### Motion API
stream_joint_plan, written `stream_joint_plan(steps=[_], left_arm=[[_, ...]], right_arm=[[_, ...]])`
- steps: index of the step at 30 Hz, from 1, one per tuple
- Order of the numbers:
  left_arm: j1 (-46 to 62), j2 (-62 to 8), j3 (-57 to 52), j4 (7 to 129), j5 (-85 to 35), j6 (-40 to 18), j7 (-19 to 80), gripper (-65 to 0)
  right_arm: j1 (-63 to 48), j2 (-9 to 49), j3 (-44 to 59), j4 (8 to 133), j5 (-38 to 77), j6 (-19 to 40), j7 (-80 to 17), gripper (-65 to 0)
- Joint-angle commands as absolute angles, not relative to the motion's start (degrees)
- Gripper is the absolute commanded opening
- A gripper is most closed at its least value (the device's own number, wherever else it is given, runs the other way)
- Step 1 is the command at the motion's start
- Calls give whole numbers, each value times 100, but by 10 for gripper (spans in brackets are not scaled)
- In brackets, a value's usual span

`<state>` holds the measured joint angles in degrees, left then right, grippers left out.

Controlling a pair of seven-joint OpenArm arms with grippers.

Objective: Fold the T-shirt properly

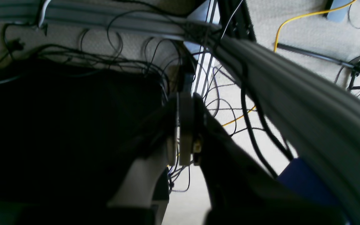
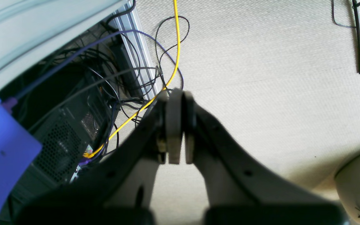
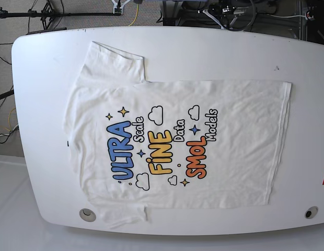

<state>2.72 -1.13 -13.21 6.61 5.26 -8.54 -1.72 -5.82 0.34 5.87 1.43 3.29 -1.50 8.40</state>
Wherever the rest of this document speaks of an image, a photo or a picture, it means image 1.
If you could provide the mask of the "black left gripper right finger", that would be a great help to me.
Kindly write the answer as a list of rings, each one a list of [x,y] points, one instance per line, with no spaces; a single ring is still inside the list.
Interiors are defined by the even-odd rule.
[[[201,168],[211,209],[205,225],[346,225],[343,212],[296,195],[242,150],[202,98],[180,94],[180,163]]]

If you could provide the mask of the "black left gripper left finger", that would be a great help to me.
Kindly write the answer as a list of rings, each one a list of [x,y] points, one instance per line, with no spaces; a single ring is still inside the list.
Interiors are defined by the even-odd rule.
[[[171,95],[165,108],[149,117],[136,131],[136,158],[107,202],[108,208],[148,208],[154,212],[154,224],[162,224],[169,187],[159,179],[167,179],[166,166],[175,164],[179,99],[179,94]]]

